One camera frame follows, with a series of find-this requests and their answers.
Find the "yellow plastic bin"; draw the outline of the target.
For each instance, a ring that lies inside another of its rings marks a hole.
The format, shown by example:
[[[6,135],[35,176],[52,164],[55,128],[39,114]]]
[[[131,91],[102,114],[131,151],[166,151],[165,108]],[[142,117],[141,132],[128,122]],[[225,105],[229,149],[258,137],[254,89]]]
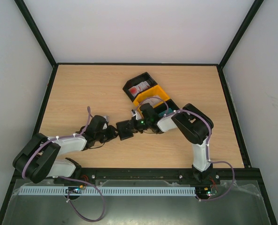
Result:
[[[135,106],[138,106],[146,98],[156,96],[156,95],[158,95],[162,99],[162,103],[164,103],[163,101],[167,101],[170,99],[170,96],[163,90],[163,88],[160,85],[155,85],[155,86],[139,93],[136,96],[136,98],[133,100],[133,104]]]

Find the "black leather card holder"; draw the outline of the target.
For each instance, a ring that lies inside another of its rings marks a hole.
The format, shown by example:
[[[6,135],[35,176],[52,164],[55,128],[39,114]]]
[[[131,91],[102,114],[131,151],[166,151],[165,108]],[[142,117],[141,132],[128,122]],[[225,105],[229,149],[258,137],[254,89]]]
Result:
[[[124,120],[116,123],[118,135],[121,141],[132,138],[133,132],[129,120]]]

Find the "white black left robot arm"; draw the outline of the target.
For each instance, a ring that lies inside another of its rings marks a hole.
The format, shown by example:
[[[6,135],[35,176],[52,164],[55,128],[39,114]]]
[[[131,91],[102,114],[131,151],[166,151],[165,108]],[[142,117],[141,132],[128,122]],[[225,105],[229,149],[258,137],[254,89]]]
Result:
[[[39,183],[47,177],[70,177],[78,165],[71,159],[57,157],[74,151],[93,148],[96,142],[104,144],[118,136],[118,130],[109,125],[106,116],[88,118],[85,126],[67,136],[47,137],[35,134],[13,160],[13,167],[24,179]]]

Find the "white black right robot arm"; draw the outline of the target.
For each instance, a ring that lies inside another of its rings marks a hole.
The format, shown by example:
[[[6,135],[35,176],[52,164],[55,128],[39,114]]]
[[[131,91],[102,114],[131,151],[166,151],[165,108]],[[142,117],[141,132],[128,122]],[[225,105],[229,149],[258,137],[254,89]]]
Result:
[[[150,129],[155,134],[179,129],[191,143],[193,151],[193,178],[197,183],[205,183],[210,178],[212,163],[209,159],[209,140],[214,124],[212,120],[192,104],[182,109],[172,109],[168,105],[160,113],[149,103],[132,110],[130,128],[133,132]]]

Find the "black bin with teal cards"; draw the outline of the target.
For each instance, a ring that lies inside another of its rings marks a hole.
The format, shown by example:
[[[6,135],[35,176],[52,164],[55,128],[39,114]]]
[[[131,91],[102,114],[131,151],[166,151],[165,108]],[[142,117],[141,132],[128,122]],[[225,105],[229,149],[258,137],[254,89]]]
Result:
[[[161,112],[165,112],[166,115],[171,114],[174,110],[179,110],[179,107],[175,104],[172,99],[166,101],[166,103],[161,103],[157,107],[154,108],[157,114]]]

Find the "black bin with red cards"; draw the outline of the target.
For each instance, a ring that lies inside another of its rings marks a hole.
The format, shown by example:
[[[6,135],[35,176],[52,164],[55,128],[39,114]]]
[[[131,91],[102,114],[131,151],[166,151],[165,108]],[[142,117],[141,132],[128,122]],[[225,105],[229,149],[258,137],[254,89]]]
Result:
[[[144,72],[128,80],[123,86],[123,91],[133,102],[138,94],[156,86],[157,84],[158,83],[150,76],[148,72]]]

